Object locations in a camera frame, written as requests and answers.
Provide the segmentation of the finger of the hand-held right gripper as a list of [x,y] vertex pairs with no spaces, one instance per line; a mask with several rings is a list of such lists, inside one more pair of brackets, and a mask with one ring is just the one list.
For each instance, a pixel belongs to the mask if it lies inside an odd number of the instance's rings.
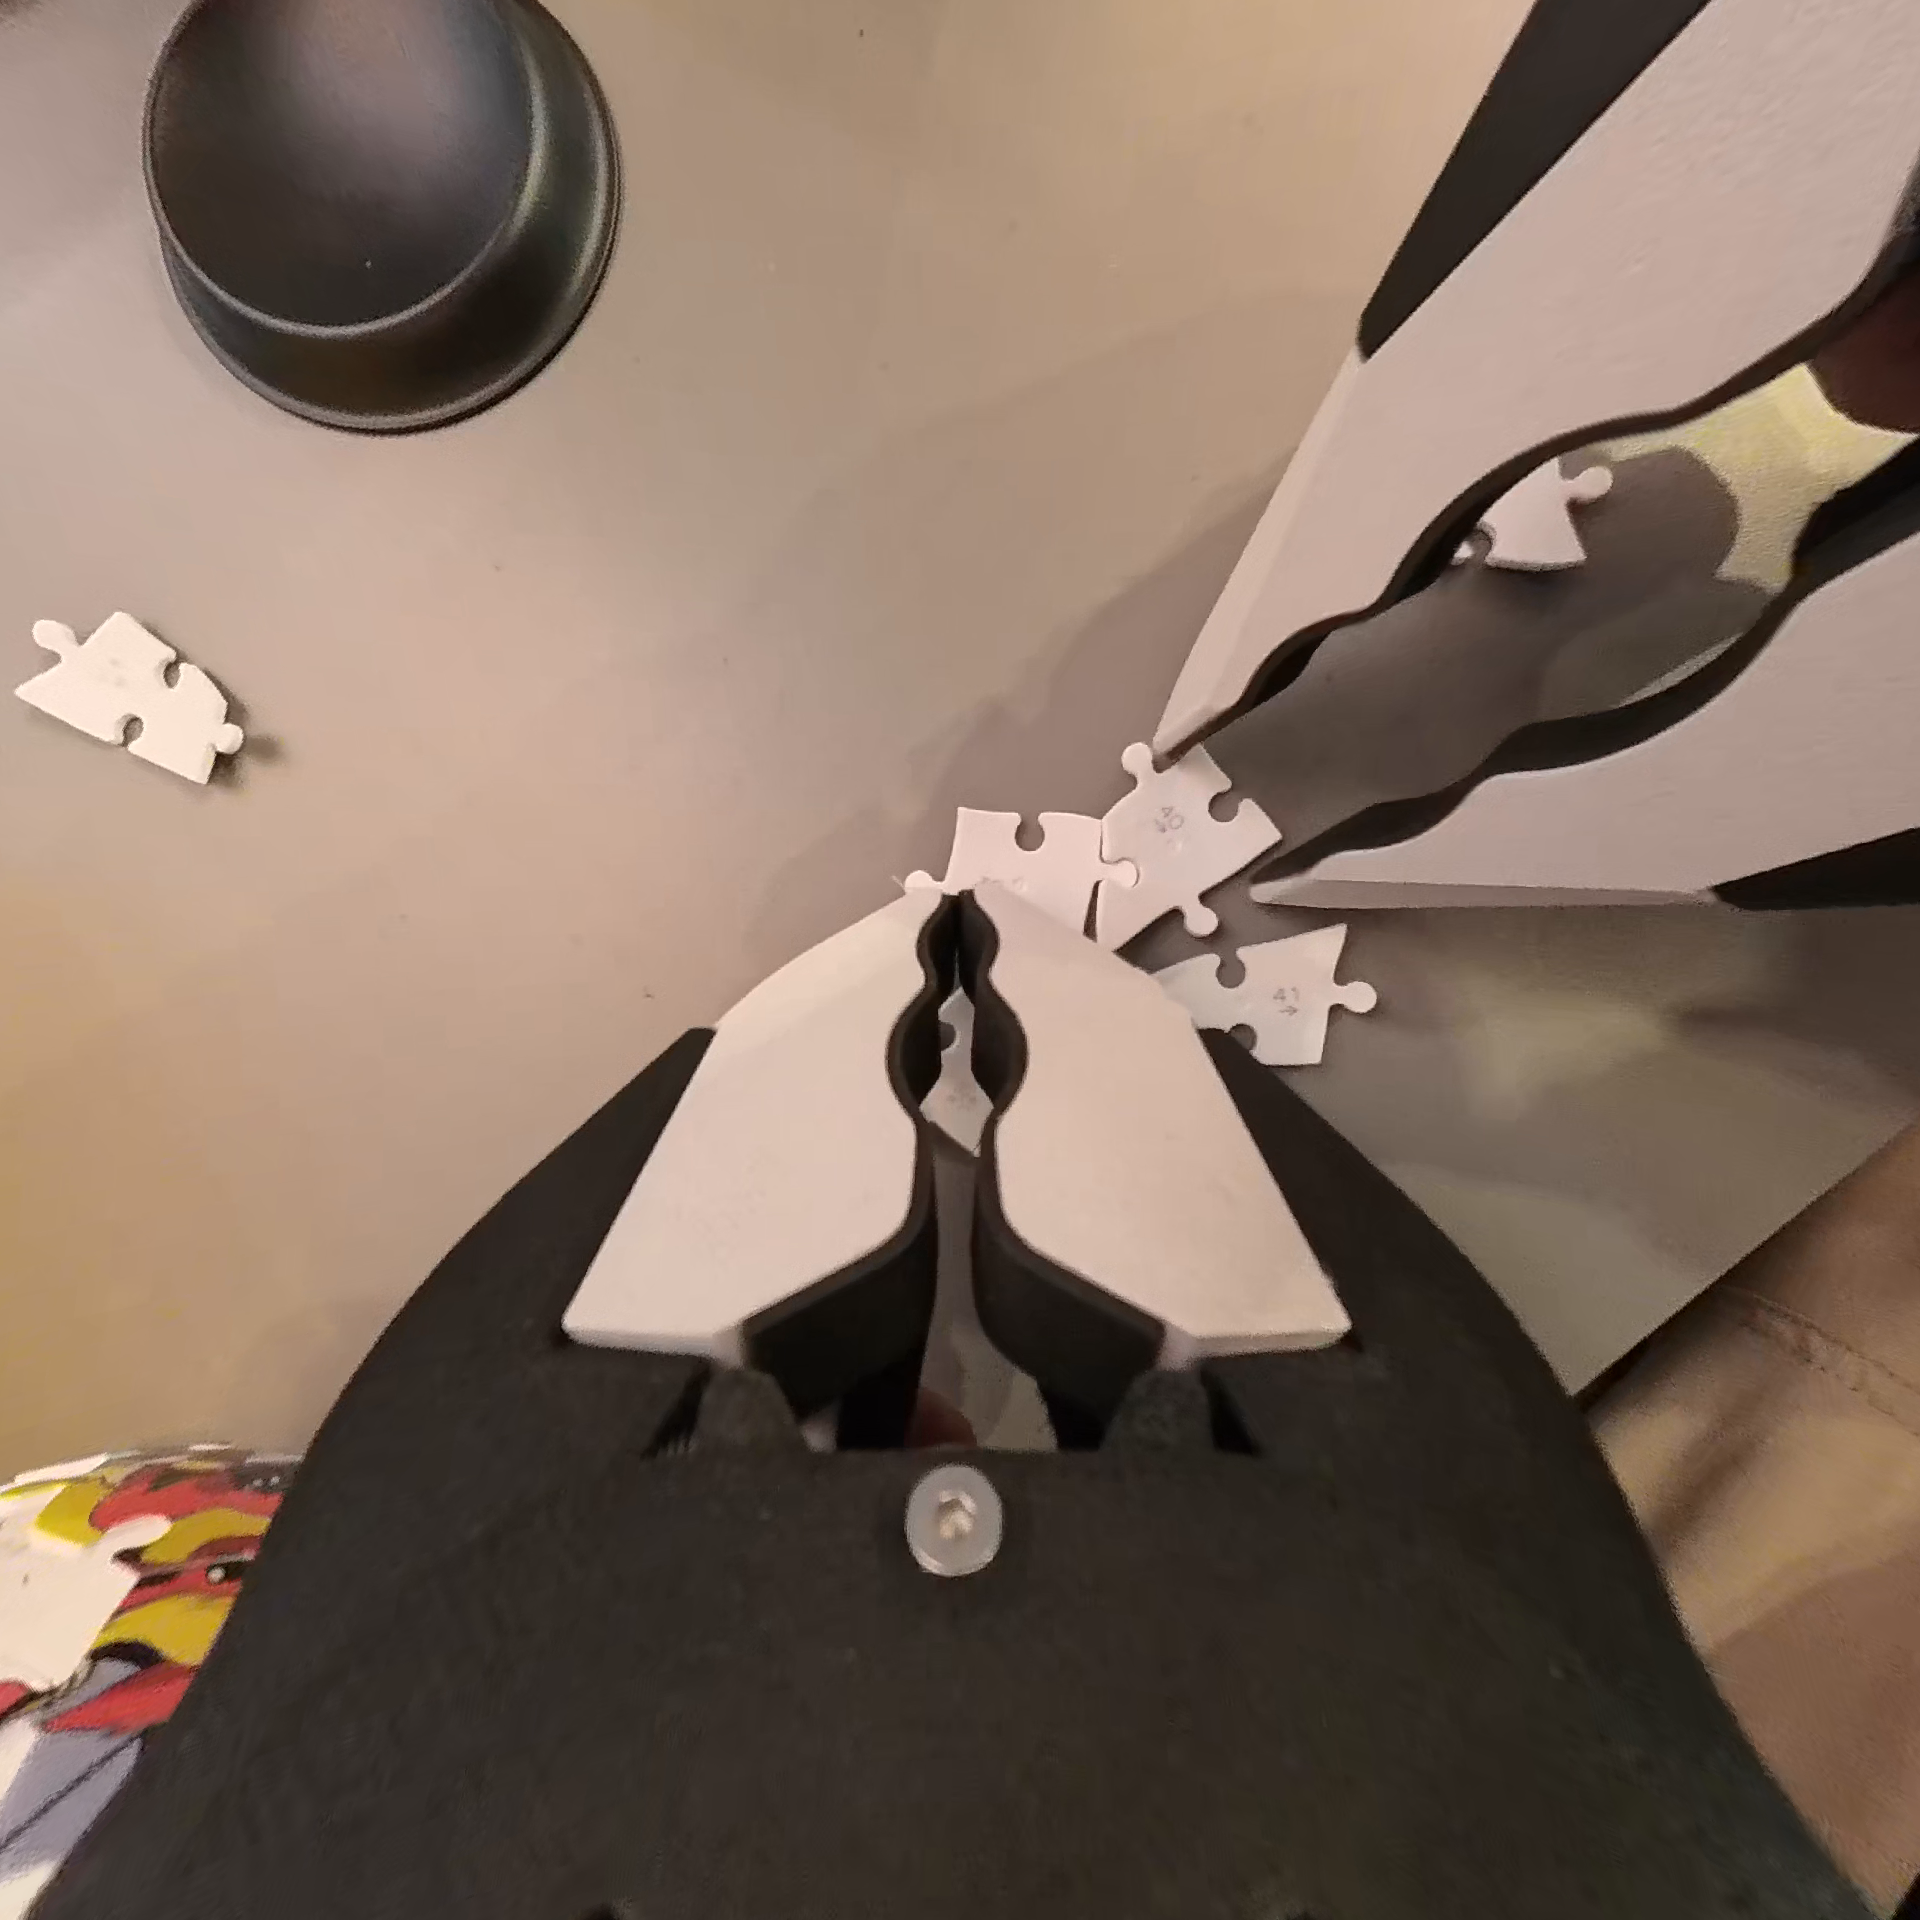
[[1318,911],[1918,902],[1918,446],[1826,501],[1787,585],[1684,678],[1536,723],[1275,859]]
[[1182,662],[1153,755],[1271,698],[1548,456],[1691,421],[1846,331],[1904,264],[1915,144],[1915,4],[1538,4]]

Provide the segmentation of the colourful puzzle ball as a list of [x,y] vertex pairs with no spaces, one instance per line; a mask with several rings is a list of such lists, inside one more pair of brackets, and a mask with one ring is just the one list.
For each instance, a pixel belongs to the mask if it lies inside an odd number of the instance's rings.
[[1,1491],[1,1915],[29,1916],[177,1710],[298,1453],[94,1453]]

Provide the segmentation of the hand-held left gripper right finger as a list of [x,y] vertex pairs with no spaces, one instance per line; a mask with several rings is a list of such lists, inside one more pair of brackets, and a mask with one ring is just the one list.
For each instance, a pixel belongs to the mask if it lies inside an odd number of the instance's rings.
[[1339,1344],[1351,1316],[1188,1012],[1009,888],[956,924],[987,1102],[971,1302],[1063,1446],[1151,1375]]

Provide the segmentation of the white-backed puzzle piece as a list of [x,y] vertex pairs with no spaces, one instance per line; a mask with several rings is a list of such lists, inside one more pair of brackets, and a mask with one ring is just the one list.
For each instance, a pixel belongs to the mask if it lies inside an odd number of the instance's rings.
[[1104,859],[1101,821],[1070,813],[1038,814],[1039,843],[1019,844],[1015,813],[960,809],[938,887],[943,894],[997,885],[1075,934],[1087,931],[1104,883],[1127,888],[1136,868]]
[[220,685],[129,612],[110,612],[88,636],[39,619],[32,640],[52,665],[13,697],[42,716],[198,787],[243,750]]
[[971,1065],[974,1004],[956,988],[940,1004],[936,1020],[938,1071],[919,1112],[958,1153],[977,1159],[994,1109]]
[[1588,546],[1575,516],[1603,501],[1614,480],[1605,463],[1567,470],[1558,456],[1543,461],[1480,513],[1456,546],[1451,566],[1484,565],[1525,574],[1582,568]]
[[1206,896],[1274,850],[1282,829],[1252,798],[1239,798],[1225,819],[1213,814],[1213,800],[1233,783],[1204,748],[1157,767],[1151,748],[1136,741],[1119,767],[1134,787],[1101,821],[1101,859],[1129,866],[1132,880],[1100,880],[1092,939],[1118,951],[1167,915],[1178,915],[1189,939],[1211,939],[1220,917]]
[[1164,995],[1201,1032],[1237,1034],[1266,1068],[1314,1068],[1326,1058],[1335,1012],[1368,1016],[1380,1004],[1366,980],[1339,979],[1348,924],[1334,922],[1242,946],[1239,977],[1201,955],[1153,972]]

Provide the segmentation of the black round stand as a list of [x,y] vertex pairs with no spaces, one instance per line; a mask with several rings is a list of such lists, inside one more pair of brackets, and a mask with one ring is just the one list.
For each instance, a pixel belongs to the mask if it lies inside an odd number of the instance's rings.
[[568,345],[619,216],[611,104],[531,2],[201,2],[155,54],[141,177],[170,293],[284,414],[472,421]]

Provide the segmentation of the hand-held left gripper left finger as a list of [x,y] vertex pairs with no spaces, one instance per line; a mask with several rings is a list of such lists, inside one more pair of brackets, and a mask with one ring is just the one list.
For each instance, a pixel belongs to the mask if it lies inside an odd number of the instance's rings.
[[697,1062],[562,1314],[584,1347],[906,1429],[938,1298],[932,1130],[958,896],[900,894],[763,977]]

